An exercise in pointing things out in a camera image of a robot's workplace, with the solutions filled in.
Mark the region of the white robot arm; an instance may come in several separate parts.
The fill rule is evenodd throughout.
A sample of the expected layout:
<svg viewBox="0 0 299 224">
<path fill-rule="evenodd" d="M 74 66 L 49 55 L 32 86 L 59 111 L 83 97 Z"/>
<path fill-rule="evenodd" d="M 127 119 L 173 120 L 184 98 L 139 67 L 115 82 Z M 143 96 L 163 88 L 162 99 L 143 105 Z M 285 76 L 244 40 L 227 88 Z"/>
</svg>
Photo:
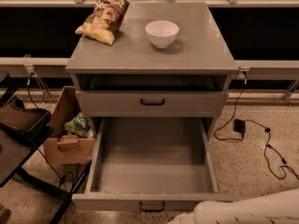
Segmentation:
<svg viewBox="0 0 299 224">
<path fill-rule="evenodd" d="M 167 224 L 299 224 L 299 189 L 243 201 L 205 201 Z"/>
</svg>

